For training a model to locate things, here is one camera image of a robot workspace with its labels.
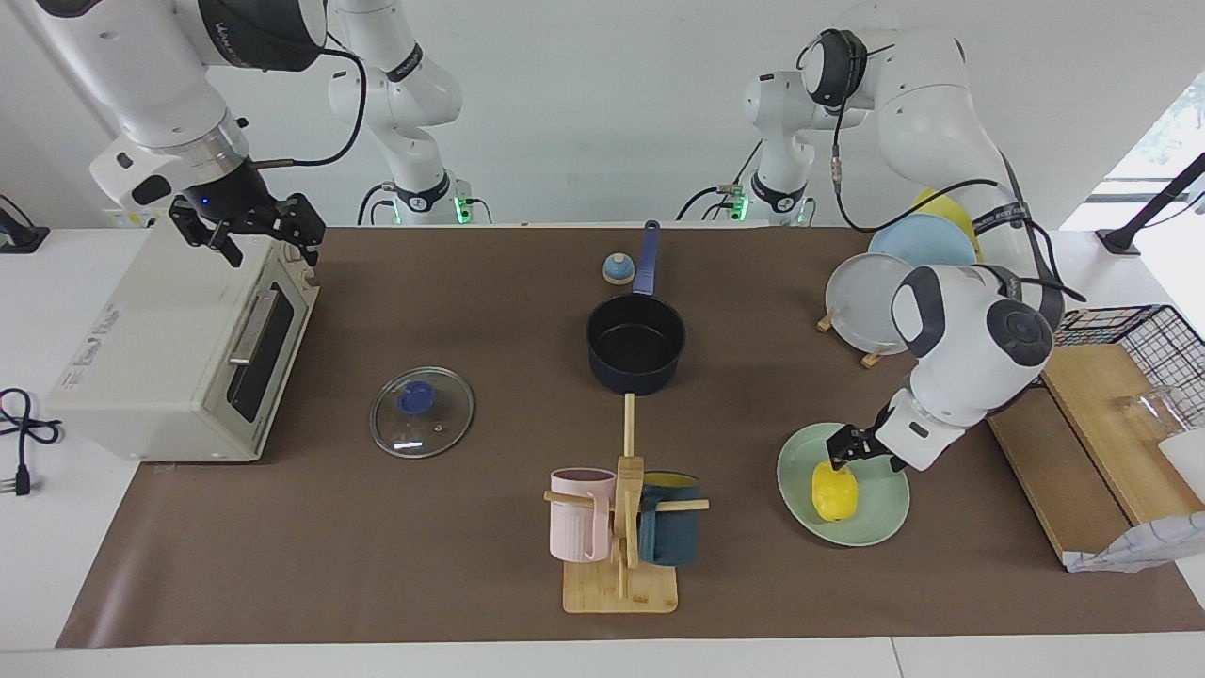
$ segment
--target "wooden cutting board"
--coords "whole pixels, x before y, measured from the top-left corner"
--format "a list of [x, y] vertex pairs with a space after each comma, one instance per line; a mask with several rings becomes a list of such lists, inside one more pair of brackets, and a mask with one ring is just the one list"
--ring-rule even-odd
[[1042, 379], [1130, 521], [1205, 511], [1156, 431], [1127, 407], [1151, 383], [1123, 347], [1059, 347]]

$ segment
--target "black wire basket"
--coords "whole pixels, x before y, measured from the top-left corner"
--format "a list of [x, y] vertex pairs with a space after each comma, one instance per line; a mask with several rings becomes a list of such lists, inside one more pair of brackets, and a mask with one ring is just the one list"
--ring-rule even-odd
[[1083, 308], [1063, 316], [1057, 347], [1121, 344], [1152, 387], [1175, 387], [1189, 424], [1205, 426], [1205, 342], [1166, 303]]

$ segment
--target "mug rack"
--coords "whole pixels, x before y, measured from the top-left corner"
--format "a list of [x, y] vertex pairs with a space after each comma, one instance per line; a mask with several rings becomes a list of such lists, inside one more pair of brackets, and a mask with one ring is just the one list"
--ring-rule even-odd
[[[641, 562], [636, 515], [645, 484], [645, 460], [636, 456], [636, 396], [623, 397], [623, 456], [618, 459], [615, 488], [611, 558], [599, 562], [566, 562], [562, 580], [562, 607], [570, 614], [652, 613], [677, 609], [677, 571]], [[592, 507], [588, 497], [546, 491], [547, 502]], [[709, 500], [662, 502], [657, 512], [706, 511]]]

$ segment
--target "black saucepan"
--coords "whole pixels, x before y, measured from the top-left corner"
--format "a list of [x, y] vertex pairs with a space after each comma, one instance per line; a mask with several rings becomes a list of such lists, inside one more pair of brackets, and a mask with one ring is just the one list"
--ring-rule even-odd
[[669, 384], [686, 344], [682, 316], [653, 296], [659, 238], [660, 224], [646, 222], [633, 291], [599, 303], [586, 324], [590, 372], [616, 394], [647, 396]]

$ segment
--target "mug handle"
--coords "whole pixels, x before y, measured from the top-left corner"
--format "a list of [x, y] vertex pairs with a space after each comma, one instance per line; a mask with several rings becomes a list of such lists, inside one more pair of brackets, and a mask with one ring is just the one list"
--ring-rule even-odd
[[648, 502], [640, 512], [640, 535], [636, 542], [640, 547], [640, 560], [653, 562], [657, 556], [657, 505], [660, 500]]
[[593, 490], [587, 493], [594, 500], [594, 536], [590, 548], [586, 552], [587, 560], [596, 560], [598, 554], [606, 552], [611, 547], [611, 500], [606, 495], [600, 495]]

